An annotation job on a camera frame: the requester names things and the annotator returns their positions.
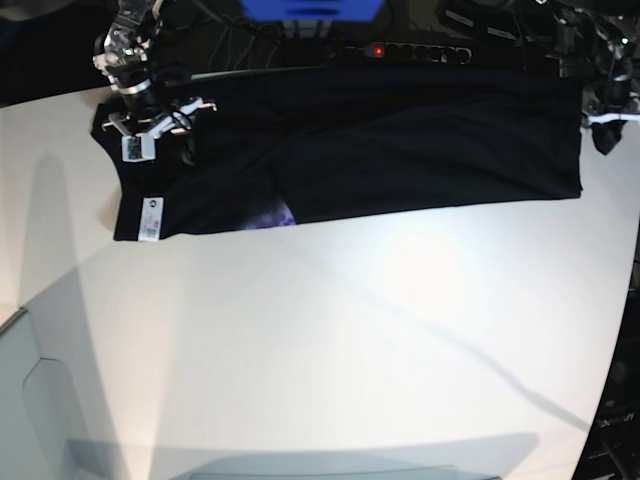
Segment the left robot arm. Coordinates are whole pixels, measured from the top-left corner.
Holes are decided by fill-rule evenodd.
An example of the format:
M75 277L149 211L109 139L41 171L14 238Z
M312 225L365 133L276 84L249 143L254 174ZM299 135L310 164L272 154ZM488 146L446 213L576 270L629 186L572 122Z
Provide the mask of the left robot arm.
M560 75L582 82L582 125L598 152L622 140L626 124L639 121L639 3L551 1L556 22L546 46Z

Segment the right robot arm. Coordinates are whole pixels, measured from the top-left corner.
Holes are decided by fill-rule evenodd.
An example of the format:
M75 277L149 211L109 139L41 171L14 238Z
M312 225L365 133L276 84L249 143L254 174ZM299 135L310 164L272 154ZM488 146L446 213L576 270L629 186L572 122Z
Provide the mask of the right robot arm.
M193 132L197 113L217 105L201 97L169 101L164 84L153 72L151 53L162 30L162 1L120 1L117 15L106 33L94 66L120 95L124 113L111 113L102 124L121 135L122 160L142 163L156 159L156 142L166 133Z

